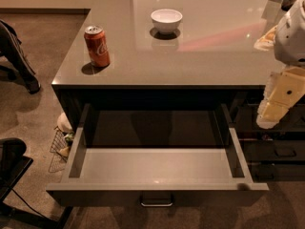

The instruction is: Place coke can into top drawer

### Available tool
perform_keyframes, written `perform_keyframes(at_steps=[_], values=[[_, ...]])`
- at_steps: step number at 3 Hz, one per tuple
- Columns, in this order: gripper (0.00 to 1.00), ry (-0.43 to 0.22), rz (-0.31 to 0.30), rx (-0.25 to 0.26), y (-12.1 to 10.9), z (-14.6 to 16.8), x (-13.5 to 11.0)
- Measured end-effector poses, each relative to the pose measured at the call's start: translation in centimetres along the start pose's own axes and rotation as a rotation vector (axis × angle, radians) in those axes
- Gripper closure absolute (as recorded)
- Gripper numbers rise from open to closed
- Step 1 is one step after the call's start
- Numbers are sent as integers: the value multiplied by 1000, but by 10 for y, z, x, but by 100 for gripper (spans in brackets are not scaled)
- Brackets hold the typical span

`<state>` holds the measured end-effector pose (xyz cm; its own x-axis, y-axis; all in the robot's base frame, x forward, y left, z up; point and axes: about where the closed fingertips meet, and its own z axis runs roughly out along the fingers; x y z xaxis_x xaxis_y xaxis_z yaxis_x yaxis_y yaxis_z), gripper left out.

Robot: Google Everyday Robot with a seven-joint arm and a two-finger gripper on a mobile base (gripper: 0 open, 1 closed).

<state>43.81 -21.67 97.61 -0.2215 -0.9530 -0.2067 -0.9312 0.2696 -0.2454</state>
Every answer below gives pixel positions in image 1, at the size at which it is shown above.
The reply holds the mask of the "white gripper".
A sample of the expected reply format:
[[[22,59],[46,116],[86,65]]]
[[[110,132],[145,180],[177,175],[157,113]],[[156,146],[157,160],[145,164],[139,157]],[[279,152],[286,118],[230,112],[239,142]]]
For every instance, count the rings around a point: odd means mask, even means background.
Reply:
[[[275,45],[277,26],[257,39],[254,48],[267,52]],[[264,98],[257,110],[256,124],[272,129],[305,94],[305,68],[286,66],[281,73],[271,73],[264,90]]]

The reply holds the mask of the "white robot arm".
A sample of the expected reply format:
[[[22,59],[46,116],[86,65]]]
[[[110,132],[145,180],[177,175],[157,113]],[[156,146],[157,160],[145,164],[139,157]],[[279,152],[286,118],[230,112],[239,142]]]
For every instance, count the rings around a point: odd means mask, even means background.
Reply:
[[[256,124],[272,129],[305,95],[305,0],[296,0],[278,24],[256,40],[261,51],[274,50],[274,58],[285,67],[271,73],[264,98],[257,110]]]

